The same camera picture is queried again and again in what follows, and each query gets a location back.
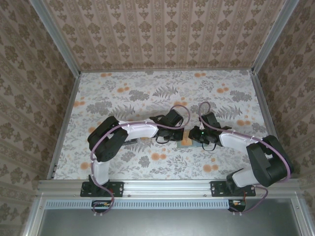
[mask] gray panel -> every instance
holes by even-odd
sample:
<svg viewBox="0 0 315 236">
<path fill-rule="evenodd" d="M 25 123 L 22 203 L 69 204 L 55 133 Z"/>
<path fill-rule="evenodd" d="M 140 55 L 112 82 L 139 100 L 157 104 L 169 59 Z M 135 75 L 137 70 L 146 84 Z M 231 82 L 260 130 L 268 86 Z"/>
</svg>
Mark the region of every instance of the gray panel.
<svg viewBox="0 0 315 236">
<path fill-rule="evenodd" d="M 227 210 L 46 210 L 41 236 L 299 236 L 291 200 L 266 200 L 251 213 Z"/>
</svg>

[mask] floral surface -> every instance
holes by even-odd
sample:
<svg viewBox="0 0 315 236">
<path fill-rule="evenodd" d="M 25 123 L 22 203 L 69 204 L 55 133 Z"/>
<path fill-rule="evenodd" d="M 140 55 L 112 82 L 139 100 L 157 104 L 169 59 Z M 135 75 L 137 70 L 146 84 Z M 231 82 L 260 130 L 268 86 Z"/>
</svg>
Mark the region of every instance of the floral surface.
<svg viewBox="0 0 315 236">
<path fill-rule="evenodd" d="M 191 112 L 189 130 L 199 125 L 197 109 L 203 101 L 211 103 L 222 126 L 257 137 L 267 134 L 247 70 L 81 74 L 55 179 L 88 177 L 91 170 L 87 137 L 108 116 L 143 120 L 165 115 L 174 104 L 182 104 Z M 187 119 L 183 108 L 178 111 Z M 225 178 L 248 165 L 247 155 L 230 148 L 217 147 L 207 152 L 201 147 L 177 148 L 175 142 L 160 145 L 153 139 L 143 139 L 121 148 L 111 160 L 110 178 Z"/>
</svg>

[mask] floral wallpaper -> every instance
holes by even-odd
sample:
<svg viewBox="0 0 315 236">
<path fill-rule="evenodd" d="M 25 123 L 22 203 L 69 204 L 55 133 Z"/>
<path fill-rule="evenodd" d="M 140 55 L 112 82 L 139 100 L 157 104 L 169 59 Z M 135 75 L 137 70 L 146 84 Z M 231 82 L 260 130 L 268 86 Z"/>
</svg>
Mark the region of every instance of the floral wallpaper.
<svg viewBox="0 0 315 236">
<path fill-rule="evenodd" d="M 44 0 L 81 71 L 251 67 L 284 0 Z"/>
<path fill-rule="evenodd" d="M 315 219 L 315 2 L 300 0 L 259 78 Z"/>
<path fill-rule="evenodd" d="M 0 1 L 0 235 L 23 230 L 74 78 L 31 4 Z"/>
<path fill-rule="evenodd" d="M 251 71 L 147 71 L 82 73 L 54 179 L 87 179 L 91 173 L 87 138 L 108 116 L 144 120 L 165 115 L 174 104 L 191 111 L 188 131 L 198 121 L 198 105 L 209 101 L 222 126 L 257 137 L 267 135 L 252 85 Z M 178 112 L 187 118 L 187 112 Z M 183 147 L 190 140 L 161 145 L 155 139 L 122 146 L 111 160 L 110 179 L 213 179 L 247 167 L 247 155 L 230 148 Z M 211 150 L 212 145 L 205 147 Z"/>
</svg>

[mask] gray leaf pattern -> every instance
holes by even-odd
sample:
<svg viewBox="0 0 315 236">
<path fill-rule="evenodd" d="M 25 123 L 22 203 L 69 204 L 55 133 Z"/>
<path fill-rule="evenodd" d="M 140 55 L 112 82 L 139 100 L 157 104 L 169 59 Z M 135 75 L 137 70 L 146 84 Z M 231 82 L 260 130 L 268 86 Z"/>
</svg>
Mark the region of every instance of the gray leaf pattern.
<svg viewBox="0 0 315 236">
<path fill-rule="evenodd" d="M 222 126 L 263 137 L 267 132 L 254 96 L 250 72 L 246 70 L 82 73 L 55 179 L 88 177 L 91 170 L 87 137 L 108 116 L 124 121 L 143 120 L 165 115 L 174 104 L 180 104 L 191 112 L 186 128 L 190 130 L 200 124 L 199 104 L 208 101 Z M 187 120 L 183 108 L 176 110 Z M 202 107 L 202 113 L 207 111 L 207 106 Z M 5 122 L 2 125 L 2 136 L 18 138 Z M 160 145 L 155 139 L 143 138 L 122 146 L 110 161 L 109 176 L 111 179 L 225 178 L 249 165 L 246 155 L 230 148 L 217 147 L 209 153 L 201 147 L 182 148 L 176 142 Z"/>
</svg>

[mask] patterned wall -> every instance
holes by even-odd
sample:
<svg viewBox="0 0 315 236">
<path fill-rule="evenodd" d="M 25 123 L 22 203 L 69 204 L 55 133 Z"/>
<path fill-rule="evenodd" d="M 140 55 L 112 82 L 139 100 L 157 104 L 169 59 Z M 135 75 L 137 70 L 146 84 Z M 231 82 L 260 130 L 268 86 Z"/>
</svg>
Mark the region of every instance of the patterned wall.
<svg viewBox="0 0 315 236">
<path fill-rule="evenodd" d="M 315 219 L 315 1 L 299 1 L 259 78 Z"/>
<path fill-rule="evenodd" d="M 251 67 L 284 0 L 44 0 L 81 70 Z"/>
<path fill-rule="evenodd" d="M 0 1 L 0 235 L 18 235 L 45 179 L 74 78 L 30 3 Z"/>
</svg>

